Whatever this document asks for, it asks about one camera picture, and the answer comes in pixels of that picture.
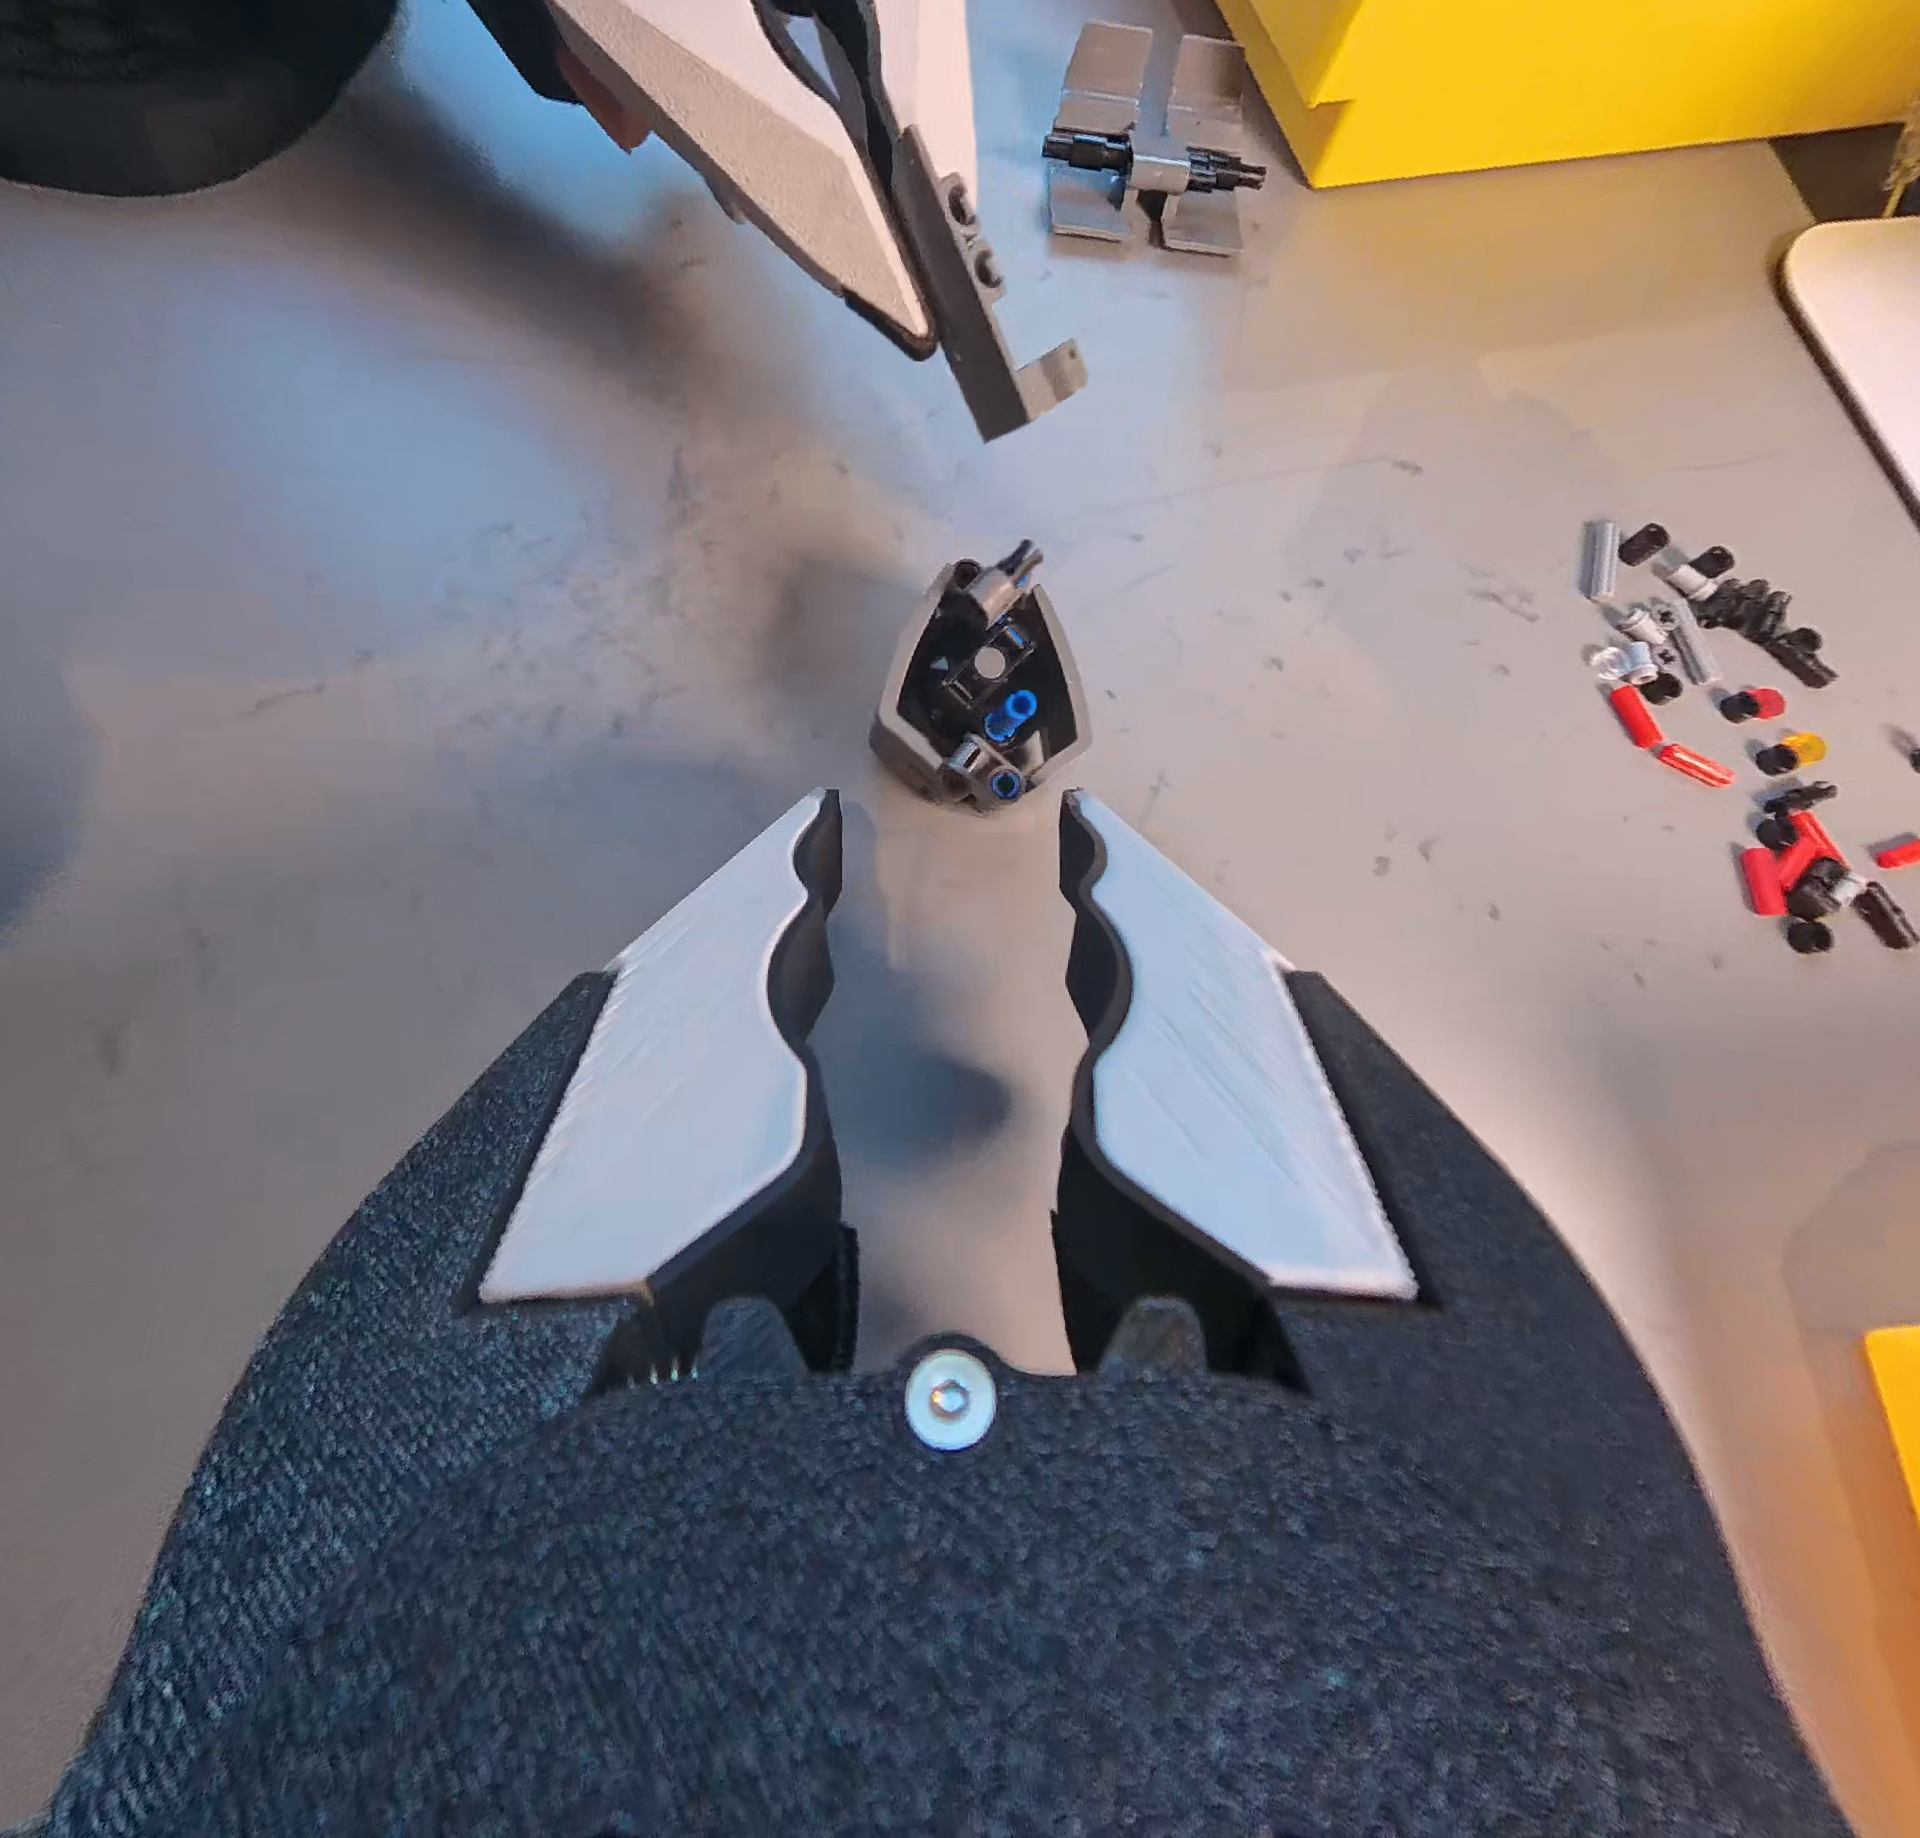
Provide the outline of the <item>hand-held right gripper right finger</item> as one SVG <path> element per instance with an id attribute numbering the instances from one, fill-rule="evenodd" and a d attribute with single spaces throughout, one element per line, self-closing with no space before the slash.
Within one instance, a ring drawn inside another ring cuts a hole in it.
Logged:
<path id="1" fill-rule="evenodd" d="M 1275 1297 L 1418 1298 L 1284 955 L 1088 792 L 1064 856 L 1114 962 L 1083 1061 L 1096 1175 Z"/>

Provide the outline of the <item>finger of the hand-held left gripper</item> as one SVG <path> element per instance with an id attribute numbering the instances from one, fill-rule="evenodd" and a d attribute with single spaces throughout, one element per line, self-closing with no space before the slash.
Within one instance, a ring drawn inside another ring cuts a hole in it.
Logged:
<path id="1" fill-rule="evenodd" d="M 810 32 L 810 213 L 895 213 L 909 143 L 977 202 L 966 0 L 810 0 Z"/>
<path id="2" fill-rule="evenodd" d="M 936 333 L 844 109 L 767 0 L 544 0 L 563 48 L 734 218 L 769 236 L 913 357 Z"/>

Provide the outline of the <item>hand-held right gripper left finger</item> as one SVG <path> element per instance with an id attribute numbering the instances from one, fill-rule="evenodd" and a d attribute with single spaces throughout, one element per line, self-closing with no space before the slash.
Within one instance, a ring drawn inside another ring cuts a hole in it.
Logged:
<path id="1" fill-rule="evenodd" d="M 810 1050 L 841 881 L 841 792 L 819 788 L 617 953 L 483 1302 L 807 1291 L 841 1225 Z"/>

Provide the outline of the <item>large grey toy part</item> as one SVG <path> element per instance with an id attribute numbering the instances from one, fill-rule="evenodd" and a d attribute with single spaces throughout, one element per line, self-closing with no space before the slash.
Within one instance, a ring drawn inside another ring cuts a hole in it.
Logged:
<path id="1" fill-rule="evenodd" d="M 893 211 L 930 324 L 984 441 L 1038 423 L 1086 386 L 1077 341 L 1017 363 L 995 305 L 1006 289 L 996 256 L 981 236 L 974 191 L 957 171 L 942 173 L 921 130 L 895 139 Z"/>

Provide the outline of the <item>grey toy eye module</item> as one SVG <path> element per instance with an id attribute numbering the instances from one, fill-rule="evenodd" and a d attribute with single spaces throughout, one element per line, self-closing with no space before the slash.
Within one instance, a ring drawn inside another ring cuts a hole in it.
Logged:
<path id="1" fill-rule="evenodd" d="M 1030 540 L 995 563 L 953 562 L 900 636 L 871 751 L 936 808 L 1004 815 L 1088 751 L 1088 700 L 1042 567 Z M 981 721 L 1021 687 L 1038 694 L 1039 713 L 1019 739 L 995 745 Z"/>

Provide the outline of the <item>pile of small toy pieces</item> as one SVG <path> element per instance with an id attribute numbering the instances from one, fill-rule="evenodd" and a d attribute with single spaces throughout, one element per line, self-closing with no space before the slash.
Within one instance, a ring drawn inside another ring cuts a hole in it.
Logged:
<path id="1" fill-rule="evenodd" d="M 1606 517 L 1582 527 L 1576 589 L 1596 618 L 1587 671 L 1635 755 L 1731 797 L 1745 910 L 1807 959 L 1850 922 L 1914 953 L 1915 828 L 1837 837 L 1835 725 L 1810 725 L 1809 700 L 1838 672 L 1795 596 L 1740 572 L 1730 547 L 1689 551 L 1662 522 Z"/>

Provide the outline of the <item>yellow plastic bin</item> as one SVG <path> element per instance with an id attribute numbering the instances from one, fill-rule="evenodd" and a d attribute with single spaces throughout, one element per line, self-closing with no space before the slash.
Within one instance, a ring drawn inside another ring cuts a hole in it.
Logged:
<path id="1" fill-rule="evenodd" d="M 1919 1325 L 1876 1327 L 1862 1334 L 1865 1365 L 1914 1525 L 1919 1525 L 1919 1342 Z"/>
<path id="2" fill-rule="evenodd" d="M 1215 0 L 1340 189 L 1894 123 L 1919 0 Z"/>

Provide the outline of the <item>person's left forearm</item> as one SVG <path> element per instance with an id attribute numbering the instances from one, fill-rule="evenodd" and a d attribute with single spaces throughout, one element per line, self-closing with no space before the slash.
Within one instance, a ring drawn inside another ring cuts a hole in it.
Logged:
<path id="1" fill-rule="evenodd" d="M 183 195 L 293 146 L 398 0 L 3 0 L 3 178 Z"/>

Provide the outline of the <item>grey desk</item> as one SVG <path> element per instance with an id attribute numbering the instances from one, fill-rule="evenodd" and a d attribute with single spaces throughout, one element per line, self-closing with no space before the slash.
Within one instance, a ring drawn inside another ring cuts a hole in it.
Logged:
<path id="1" fill-rule="evenodd" d="M 1711 1483 L 1860 1835 L 1915 1835 L 1915 1532 L 1862 1334 L 1915 1323 L 1915 953 L 1745 910 L 1740 797 L 1587 671 L 1587 521 L 1791 591 L 1850 848 L 1914 832 L 1915 530 L 1775 292 L 1769 146 L 1319 194 L 1237 262 L 1053 245 L 1094 15 L 970 0 L 1021 355 L 984 445 L 658 149 L 457 0 L 183 200 L 5 194 L 5 1823 L 50 1798 L 254 1346 L 575 974 L 815 787 L 815 1037 L 858 1359 L 1065 1372 L 1080 1025 L 1055 800 L 869 751 L 946 562 L 1025 535 L 1100 712 L 1077 778 L 1328 977 L 1591 1268 Z"/>

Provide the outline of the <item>person's left hand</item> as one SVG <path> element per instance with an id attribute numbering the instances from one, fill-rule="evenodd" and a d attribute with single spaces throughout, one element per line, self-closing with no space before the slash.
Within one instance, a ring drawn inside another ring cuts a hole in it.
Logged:
<path id="1" fill-rule="evenodd" d="M 634 152 L 650 139 L 646 114 L 615 96 L 569 45 L 560 44 L 555 59 L 575 99 L 621 152 Z"/>

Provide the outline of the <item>grey toy plate assembly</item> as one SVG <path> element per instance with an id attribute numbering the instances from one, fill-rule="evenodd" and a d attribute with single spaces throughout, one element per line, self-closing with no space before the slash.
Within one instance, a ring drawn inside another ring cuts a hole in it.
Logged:
<path id="1" fill-rule="evenodd" d="M 1245 56 L 1187 32 L 1164 73 L 1155 59 L 1148 28 L 1080 30 L 1044 138 L 1050 236 L 1116 246 L 1152 236 L 1171 253 L 1234 258 L 1239 195 L 1266 178 L 1240 152 Z"/>

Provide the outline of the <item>white wooden book stand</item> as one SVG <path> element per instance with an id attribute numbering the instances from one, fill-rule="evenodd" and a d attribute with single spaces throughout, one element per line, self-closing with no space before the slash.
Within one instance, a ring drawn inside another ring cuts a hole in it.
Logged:
<path id="1" fill-rule="evenodd" d="M 1787 318 L 1919 518 L 1919 218 L 1824 220 L 1776 265 Z"/>

